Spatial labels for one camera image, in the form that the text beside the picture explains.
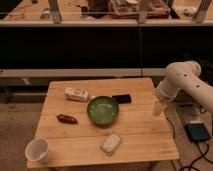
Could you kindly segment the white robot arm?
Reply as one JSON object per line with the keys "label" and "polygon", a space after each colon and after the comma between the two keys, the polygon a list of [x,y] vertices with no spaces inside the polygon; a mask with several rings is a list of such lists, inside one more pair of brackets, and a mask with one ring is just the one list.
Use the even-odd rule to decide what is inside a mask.
{"label": "white robot arm", "polygon": [[174,62],[165,69],[165,77],[154,91],[156,102],[153,115],[159,116],[167,104],[184,90],[209,113],[213,114],[213,86],[202,81],[199,76],[201,66],[195,61]]}

